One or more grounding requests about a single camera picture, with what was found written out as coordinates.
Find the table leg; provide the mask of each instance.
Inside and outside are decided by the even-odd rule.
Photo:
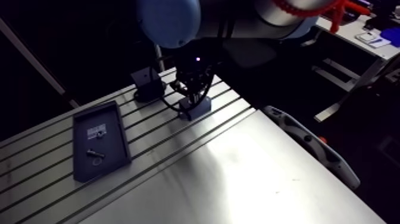
[[[388,66],[386,66],[385,70],[383,71],[383,74],[386,75],[392,72],[399,63],[400,63],[400,55],[397,55],[396,58],[392,60]]]
[[[327,109],[321,111],[314,118],[318,122],[330,117],[332,114],[336,113],[340,106],[350,97],[350,95],[358,88],[368,85],[372,82],[373,78],[379,73],[381,69],[385,67],[387,61],[383,61],[381,58],[377,58],[375,62],[360,76],[360,78],[355,83],[354,87],[337,103],[331,105]]]

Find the silver metal surface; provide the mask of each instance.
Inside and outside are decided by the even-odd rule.
[[[317,115],[314,116],[316,121],[323,122],[325,119],[330,117],[332,114],[335,114],[340,108],[340,104],[337,102],[332,106],[326,108],[325,110],[319,112]]]
[[[353,71],[351,71],[350,69],[344,67],[343,65],[333,61],[330,58],[325,58],[324,60],[322,60],[324,63],[334,67],[335,69],[341,71],[342,73],[344,73],[345,75],[353,78],[353,79],[359,79],[360,76],[356,73],[354,73]]]
[[[315,10],[328,5],[333,0],[285,0],[294,7],[303,10]],[[288,26],[295,24],[303,20],[300,18],[289,14],[281,10],[275,3],[271,0],[255,0],[254,8],[258,15],[261,16],[266,22],[271,23],[276,26]]]
[[[272,106],[263,108],[263,112],[265,112],[272,121],[277,123],[282,130],[286,133],[290,133],[291,137],[296,136],[295,138],[297,141],[303,139],[302,143],[308,145],[308,150],[314,151],[316,159],[335,176],[339,177],[350,189],[355,190],[359,187],[361,181],[346,160],[294,117]],[[336,157],[336,159],[334,161],[328,160],[326,152]]]
[[[174,79],[174,70],[163,81]],[[208,96],[212,110],[187,122],[162,102],[138,103],[134,86],[45,122],[0,145],[0,223],[74,222],[108,204],[149,178],[167,161],[222,133],[251,114],[249,104],[218,77]],[[166,100],[181,95],[169,87]],[[129,142],[132,164],[97,181],[73,180],[71,115],[93,105],[116,100]]]
[[[384,223],[260,111],[188,153],[81,223]]]
[[[370,84],[372,79],[378,75],[378,73],[385,67],[387,63],[388,61],[385,61],[382,58],[377,58],[375,62],[360,76],[352,91],[361,86]]]
[[[331,81],[333,84],[337,85],[338,87],[342,88],[346,92],[350,92],[350,90],[354,87],[353,80],[349,80],[348,82],[343,82],[336,76],[332,75],[331,73],[317,67],[313,66],[312,70],[319,74],[320,76],[324,77],[325,79]]]
[[[154,45],[154,49],[155,49],[155,55],[157,56],[157,58],[160,58],[160,57],[163,56],[163,53],[161,52],[160,46],[155,44]],[[165,71],[164,62],[162,60],[158,62],[158,66],[160,67],[160,71]]]
[[[8,25],[0,18],[0,30],[7,37],[7,39],[14,45],[14,47],[22,54],[22,56],[37,70],[37,72],[60,94],[65,94],[65,89],[54,79],[54,77],[47,71],[46,68],[36,59],[36,57],[29,51],[29,49],[22,43],[22,41],[15,35],[15,33],[8,27]],[[73,108],[79,105],[75,100],[70,100],[69,104]]]

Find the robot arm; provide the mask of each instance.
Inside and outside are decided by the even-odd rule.
[[[317,17],[289,14],[275,1],[278,0],[138,0],[137,15],[143,32],[163,48],[180,48],[199,38],[297,38],[317,21]],[[302,10],[338,2],[286,1]]]

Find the sticker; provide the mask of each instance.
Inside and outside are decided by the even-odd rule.
[[[102,137],[107,133],[107,129],[105,128],[105,124],[101,124],[96,127],[92,127],[87,130],[87,140],[90,140],[92,138],[98,138]]]

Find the white desk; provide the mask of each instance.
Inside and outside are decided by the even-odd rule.
[[[334,103],[332,106],[318,113],[314,117],[319,122],[322,122],[330,117],[333,113],[337,112],[337,110],[340,108],[340,105],[343,104],[343,102],[350,96],[350,94],[352,94],[354,90],[360,86],[368,85],[369,83],[373,82],[377,78],[377,74],[384,69],[389,62],[393,62],[392,65],[394,65],[400,58],[398,57],[400,54],[400,48],[396,48],[392,45],[386,45],[375,49],[355,39],[355,35],[366,32],[363,30],[363,27],[368,19],[368,16],[361,15],[358,20],[344,26],[340,26],[339,31],[335,34],[335,36],[338,38],[352,44],[353,46],[356,46],[359,49],[362,49],[368,54],[375,56],[375,62],[363,74],[358,75],[333,60],[324,60],[325,63],[335,67],[352,78],[348,82],[343,82],[334,75],[314,66],[315,72],[348,92],[339,102]],[[317,21],[317,27],[320,28],[320,32],[329,32],[331,23],[331,21],[320,17]],[[373,32],[378,34],[380,33],[380,31],[376,29],[374,29]]]
[[[353,46],[356,46],[371,55],[380,57],[385,61],[389,61],[400,53],[400,48],[396,48],[393,45],[386,45],[375,49],[354,38],[355,35],[366,32],[363,30],[363,27],[369,18],[369,16],[361,15],[358,20],[344,26],[340,26],[339,31],[337,31],[335,36],[351,43]],[[317,27],[327,32],[329,32],[331,24],[331,21],[322,17],[320,17],[317,21]],[[380,34],[380,31],[377,29],[372,31]]]
[[[163,72],[165,82],[175,71]],[[349,188],[217,77],[187,122],[134,86],[0,142],[0,223],[383,223]],[[166,90],[166,100],[182,96]],[[72,118],[115,100],[132,163],[73,179]]]

